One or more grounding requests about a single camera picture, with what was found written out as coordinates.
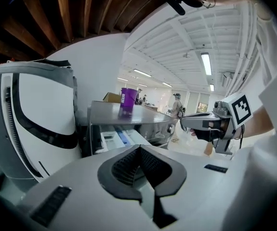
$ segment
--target person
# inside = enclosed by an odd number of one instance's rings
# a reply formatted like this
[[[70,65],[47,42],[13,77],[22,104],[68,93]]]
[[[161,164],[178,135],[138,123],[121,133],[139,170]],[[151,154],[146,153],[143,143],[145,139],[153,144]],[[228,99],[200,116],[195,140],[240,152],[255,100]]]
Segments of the person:
[[[179,112],[179,109],[181,108],[182,104],[181,104],[181,95],[179,93],[176,93],[174,94],[175,96],[175,102],[173,103],[173,106],[172,106],[172,110],[171,110],[171,116],[173,119],[179,119],[178,117],[178,112]],[[179,140],[176,132],[174,132],[173,134],[173,137],[171,139],[172,142],[177,142]]]
[[[142,89],[138,89],[137,90],[137,94],[135,97],[135,104],[139,104],[139,94],[142,92]]]
[[[244,0],[183,0],[184,3],[191,7],[199,8],[205,6],[211,8],[217,5],[229,5]],[[260,63],[263,73],[263,81],[266,86],[277,74],[277,21],[272,13],[260,0],[247,0],[254,4],[257,11],[257,36],[256,45],[260,54]],[[221,125],[223,130],[227,129],[227,124]],[[262,106],[253,113],[253,118],[245,124],[244,138],[266,133],[273,129],[272,122]],[[191,135],[195,136],[195,132],[191,129]],[[239,139],[241,128],[239,128],[234,139]],[[206,147],[205,154],[210,155],[212,152],[212,144]]]

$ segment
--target backpack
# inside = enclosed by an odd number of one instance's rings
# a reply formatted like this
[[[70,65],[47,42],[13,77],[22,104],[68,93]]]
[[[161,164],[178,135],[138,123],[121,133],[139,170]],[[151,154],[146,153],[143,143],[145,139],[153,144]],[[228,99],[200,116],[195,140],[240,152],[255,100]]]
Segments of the backpack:
[[[185,116],[185,107],[182,106],[182,104],[181,104],[181,106],[180,106],[180,108],[178,110],[177,116],[178,116],[178,118],[181,118],[181,117]]]

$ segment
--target purple bucket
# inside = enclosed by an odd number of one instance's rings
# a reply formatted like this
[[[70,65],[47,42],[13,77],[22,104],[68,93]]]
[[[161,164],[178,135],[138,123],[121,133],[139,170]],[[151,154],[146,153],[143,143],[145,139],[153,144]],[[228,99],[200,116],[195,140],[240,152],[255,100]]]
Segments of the purple bucket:
[[[130,88],[122,88],[121,89],[121,107],[133,107],[135,98],[136,98],[137,90]]]

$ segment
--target wooden staircase underside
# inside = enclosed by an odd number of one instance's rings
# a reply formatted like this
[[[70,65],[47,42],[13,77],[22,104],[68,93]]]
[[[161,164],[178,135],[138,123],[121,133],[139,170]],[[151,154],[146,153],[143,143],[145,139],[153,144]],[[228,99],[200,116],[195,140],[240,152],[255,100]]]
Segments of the wooden staircase underside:
[[[0,22],[0,63],[32,61],[75,42],[131,32],[165,0],[15,0]]]

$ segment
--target white label on bucket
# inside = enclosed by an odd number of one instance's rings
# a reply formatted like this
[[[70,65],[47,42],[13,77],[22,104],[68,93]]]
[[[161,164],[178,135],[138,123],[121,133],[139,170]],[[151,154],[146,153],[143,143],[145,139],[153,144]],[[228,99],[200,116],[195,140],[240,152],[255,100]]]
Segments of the white label on bucket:
[[[125,96],[125,94],[122,94],[122,96],[121,96],[121,103],[124,103],[124,96]]]

